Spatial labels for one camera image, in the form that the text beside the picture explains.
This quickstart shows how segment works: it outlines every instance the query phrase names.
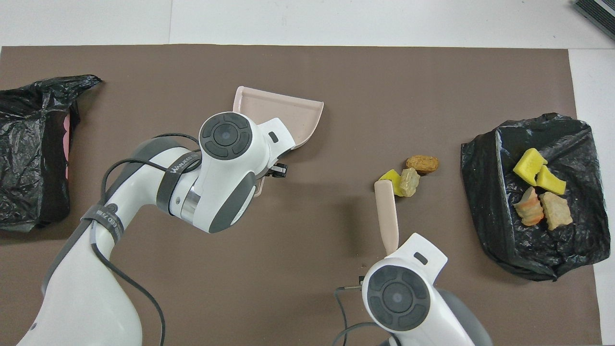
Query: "black strap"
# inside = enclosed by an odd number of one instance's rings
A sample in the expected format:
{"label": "black strap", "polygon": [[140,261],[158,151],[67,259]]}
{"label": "black strap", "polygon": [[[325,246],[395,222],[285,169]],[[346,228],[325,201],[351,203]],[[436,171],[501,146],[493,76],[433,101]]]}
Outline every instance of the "black strap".
{"label": "black strap", "polygon": [[180,181],[180,177],[184,172],[190,168],[195,167],[195,163],[200,161],[200,152],[188,152],[181,155],[162,176],[160,186],[158,186],[158,192],[156,194],[156,206],[158,209],[165,213],[171,214],[170,202],[173,191],[177,186],[177,182]]}
{"label": "black strap", "polygon": [[81,217],[81,220],[94,220],[100,223],[111,233],[113,241],[116,244],[124,234],[122,221],[117,217],[114,211],[101,204],[94,204],[90,207]]}

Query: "gray joint cover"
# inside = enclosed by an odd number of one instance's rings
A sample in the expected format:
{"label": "gray joint cover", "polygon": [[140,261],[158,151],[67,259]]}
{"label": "gray joint cover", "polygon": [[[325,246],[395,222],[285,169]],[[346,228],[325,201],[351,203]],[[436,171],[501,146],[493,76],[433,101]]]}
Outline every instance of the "gray joint cover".
{"label": "gray joint cover", "polygon": [[493,346],[493,341],[487,330],[481,322],[476,318],[472,311],[451,292],[439,289],[438,293],[451,309],[461,326],[466,331],[467,335],[472,339],[475,346]]}
{"label": "gray joint cover", "polygon": [[385,265],[370,277],[367,302],[371,313],[383,326],[409,331],[427,317],[429,290],[423,279],[410,269]]}
{"label": "gray joint cover", "polygon": [[235,190],[229,195],[229,198],[222,204],[222,207],[212,220],[209,226],[209,233],[223,231],[231,226],[231,222],[244,205],[245,200],[250,196],[252,188],[256,186],[256,176],[253,172],[249,172],[237,184]]}
{"label": "gray joint cover", "polygon": [[231,160],[245,153],[252,143],[250,123],[235,112],[211,117],[201,130],[200,144],[212,158]]}

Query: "yellow sponge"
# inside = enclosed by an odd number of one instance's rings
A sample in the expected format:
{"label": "yellow sponge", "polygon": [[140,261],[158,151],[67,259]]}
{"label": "yellow sponge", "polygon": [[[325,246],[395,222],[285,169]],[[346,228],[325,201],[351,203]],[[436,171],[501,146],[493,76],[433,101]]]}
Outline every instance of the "yellow sponge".
{"label": "yellow sponge", "polygon": [[403,197],[403,191],[399,186],[399,184],[402,182],[402,176],[399,175],[399,173],[397,173],[395,169],[391,169],[390,171],[386,172],[378,180],[390,180],[393,183],[393,193],[395,193],[397,196]]}
{"label": "yellow sponge", "polygon": [[547,168],[542,166],[538,172],[538,179],[536,179],[536,185],[544,188],[547,191],[551,191],[556,195],[563,195],[566,190],[566,182],[558,179]]}
{"label": "yellow sponge", "polygon": [[536,186],[536,174],[540,172],[544,164],[547,164],[547,160],[540,155],[536,148],[530,148],[525,151],[521,160],[517,162],[512,171],[517,173],[528,184]]}

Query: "yellow food piece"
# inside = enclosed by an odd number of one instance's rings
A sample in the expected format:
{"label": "yellow food piece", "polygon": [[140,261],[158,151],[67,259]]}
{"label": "yellow food piece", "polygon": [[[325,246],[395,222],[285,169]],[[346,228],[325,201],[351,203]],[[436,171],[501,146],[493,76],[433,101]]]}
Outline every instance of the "yellow food piece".
{"label": "yellow food piece", "polygon": [[438,169],[438,158],[426,155],[414,155],[406,160],[406,168],[414,168],[419,174],[429,174]]}
{"label": "yellow food piece", "polygon": [[558,179],[547,168],[542,166],[538,172],[538,178],[536,179],[536,186],[540,186],[547,191],[551,191],[557,195],[563,195],[566,190],[566,182]]}
{"label": "yellow food piece", "polygon": [[399,175],[399,173],[397,173],[395,169],[391,169],[390,171],[386,172],[378,180],[390,180],[393,183],[393,193],[395,193],[397,196],[403,197],[403,191],[399,186],[402,182],[402,176]]}
{"label": "yellow food piece", "polygon": [[547,163],[547,160],[540,155],[536,148],[530,148],[525,151],[512,171],[528,184],[536,186],[536,174],[541,170],[542,165]]}
{"label": "yellow food piece", "polygon": [[419,185],[419,178],[421,178],[421,176],[414,168],[406,168],[402,171],[402,182],[399,183],[399,187],[404,197],[411,197],[416,193],[416,187]]}

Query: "black cable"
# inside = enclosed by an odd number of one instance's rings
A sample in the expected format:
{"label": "black cable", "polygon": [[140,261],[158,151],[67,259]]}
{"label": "black cable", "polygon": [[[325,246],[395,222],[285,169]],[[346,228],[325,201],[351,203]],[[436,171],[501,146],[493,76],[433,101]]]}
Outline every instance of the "black cable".
{"label": "black cable", "polygon": [[[337,337],[335,337],[335,340],[333,341],[332,345],[335,345],[335,343],[339,340],[340,337],[344,336],[344,343],[342,344],[343,346],[346,346],[346,341],[348,340],[348,333],[350,333],[351,331],[357,329],[357,328],[361,328],[361,327],[367,327],[367,326],[376,326],[379,327],[375,322],[364,322],[364,323],[357,323],[353,326],[348,326],[348,320],[346,319],[346,311],[344,311],[344,306],[342,305],[342,301],[339,299],[339,295],[338,293],[341,291],[350,291],[350,290],[361,290],[361,286],[353,286],[353,287],[338,287],[335,289],[335,291],[333,291],[333,296],[335,297],[335,300],[338,302],[339,305],[339,309],[342,311],[342,318],[344,319],[344,330],[341,331]],[[402,346],[401,341],[399,341],[399,339],[397,338],[397,336],[389,331],[387,331],[395,340],[395,343],[397,344],[397,346]]]}
{"label": "black cable", "polygon": [[[344,306],[342,305],[342,301],[339,299],[338,293],[340,291],[345,291],[345,290],[346,290],[345,287],[338,287],[335,289],[335,291],[333,291],[333,296],[335,297],[335,300],[337,300],[339,309],[342,311],[342,318],[344,318],[344,330],[348,328],[348,320],[346,319],[346,312],[344,311]],[[347,340],[348,340],[348,334],[344,334],[344,343],[342,344],[342,346],[346,346]]]}
{"label": "black cable", "polygon": [[[376,322],[361,322],[361,323],[357,323],[357,324],[353,324],[352,326],[349,326],[348,328],[344,329],[343,331],[339,332],[339,334],[335,337],[335,339],[333,339],[333,343],[331,344],[331,346],[335,346],[335,343],[339,340],[339,338],[341,338],[342,336],[346,336],[348,335],[348,333],[350,333],[351,331],[358,329],[358,328],[362,328],[362,327],[379,327],[378,324]],[[391,332],[388,332],[393,339],[395,340],[395,343],[397,344],[397,346],[402,346],[401,341],[399,341],[399,339],[397,338],[397,336]]]}
{"label": "black cable", "polygon": [[184,137],[184,138],[192,140],[194,143],[199,144],[199,141],[196,138],[194,138],[193,136],[187,135],[187,134],[182,134],[182,133],[179,133],[179,132],[169,132],[168,134],[157,135],[157,136],[155,136],[153,138],[160,138],[160,137]]}
{"label": "black cable", "polygon": [[148,292],[148,290],[146,290],[143,286],[139,285],[135,280],[131,279],[128,275],[126,275],[124,272],[122,272],[119,268],[117,268],[115,265],[113,265],[111,262],[109,262],[109,260],[107,258],[105,258],[103,256],[103,254],[100,252],[100,250],[98,249],[98,246],[96,246],[96,243],[92,243],[92,250],[96,254],[96,257],[98,257],[98,259],[101,262],[103,262],[103,264],[107,268],[109,268],[112,272],[114,272],[119,277],[124,279],[124,281],[126,281],[129,284],[131,284],[134,288],[136,288],[139,291],[141,291],[141,293],[143,293],[149,299],[149,301],[151,301],[152,304],[154,304],[154,306],[156,307],[156,311],[158,311],[158,315],[160,316],[160,324],[161,324],[160,346],[163,346],[164,345],[164,336],[165,336],[165,332],[166,332],[166,329],[167,329],[167,325],[166,325],[166,323],[164,321],[164,314],[162,313],[162,309],[160,308],[160,305],[158,305],[158,302],[156,302],[154,296],[152,296]]}
{"label": "black cable", "polygon": [[105,172],[105,174],[103,175],[103,181],[100,184],[100,199],[104,202],[106,202],[107,197],[106,197],[106,191],[107,191],[107,179],[109,178],[109,175],[111,174],[111,172],[117,168],[118,166],[125,164],[125,163],[140,163],[140,164],[146,164],[148,166],[152,166],[154,168],[158,168],[161,171],[166,171],[167,168],[166,167],[162,167],[159,164],[153,163],[151,161],[145,161],[142,159],[123,159],[120,160],[116,163],[114,163],[113,165],[111,165],[111,167],[109,167],[109,169],[107,169],[107,171]]}

